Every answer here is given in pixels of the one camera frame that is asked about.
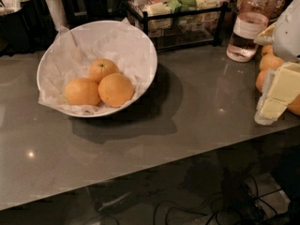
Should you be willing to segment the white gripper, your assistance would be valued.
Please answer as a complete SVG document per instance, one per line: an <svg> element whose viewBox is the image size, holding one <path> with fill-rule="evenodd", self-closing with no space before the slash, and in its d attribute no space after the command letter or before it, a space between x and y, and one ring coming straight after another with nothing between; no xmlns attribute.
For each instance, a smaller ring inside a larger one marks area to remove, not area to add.
<svg viewBox="0 0 300 225"><path fill-rule="evenodd" d="M258 45L272 45L273 53L285 61L278 69L270 68L258 101L254 120L271 125L300 94L300 0L292 0L276 22L254 38Z"/></svg>

